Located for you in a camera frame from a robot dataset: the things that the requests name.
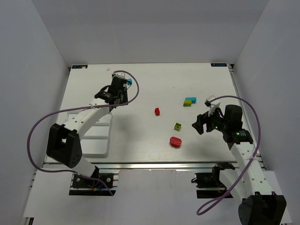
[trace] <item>blue label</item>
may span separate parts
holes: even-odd
[[[72,69],[86,69],[88,65],[73,65]]]
[[[211,63],[212,67],[227,67],[226,63]]]

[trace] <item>blue block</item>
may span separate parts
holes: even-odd
[[[131,84],[132,84],[132,80],[131,80],[130,78],[127,80],[127,84],[128,84],[128,85],[131,85]]]
[[[197,98],[196,97],[186,97],[186,100],[191,100],[192,103],[194,104],[194,103],[196,103]]]

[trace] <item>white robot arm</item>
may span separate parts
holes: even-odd
[[[103,87],[90,103],[90,109],[78,113],[64,124],[50,128],[47,155],[86,177],[98,178],[99,169],[82,156],[80,140],[103,116],[114,108],[110,105],[124,104],[127,98],[127,79],[113,74],[111,85]]]
[[[206,132],[218,130],[222,132],[223,139],[229,150],[234,155],[239,169],[243,171],[253,158],[253,140],[250,133],[242,128],[242,108],[238,105],[227,105],[222,114],[220,101],[210,101],[205,104],[210,109],[205,114],[197,116],[197,122],[192,126],[200,135]],[[215,166],[212,171],[212,180],[231,188],[239,175],[229,163],[225,166]],[[245,171],[242,179],[232,189],[230,194],[240,203],[239,217],[243,225],[279,225],[285,211],[286,201],[283,195],[277,195],[267,182],[259,162],[253,159]]]

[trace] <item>gray wall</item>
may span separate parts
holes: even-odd
[[[270,0],[235,65],[242,97],[262,124],[260,151],[274,170],[295,224],[300,224],[300,1]],[[250,123],[257,134],[252,112]]]
[[[76,63],[235,63],[268,0],[33,0]]]
[[[58,109],[68,69],[31,0],[6,0],[0,7],[0,223],[18,225],[34,168],[26,153],[31,126]],[[32,155],[45,155],[50,121],[34,133]]]

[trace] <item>green cube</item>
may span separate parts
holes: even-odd
[[[183,106],[186,107],[186,106],[191,106],[192,105],[192,100],[185,100],[183,102]]]
[[[174,130],[180,131],[181,129],[181,124],[180,123],[176,123],[174,126]]]

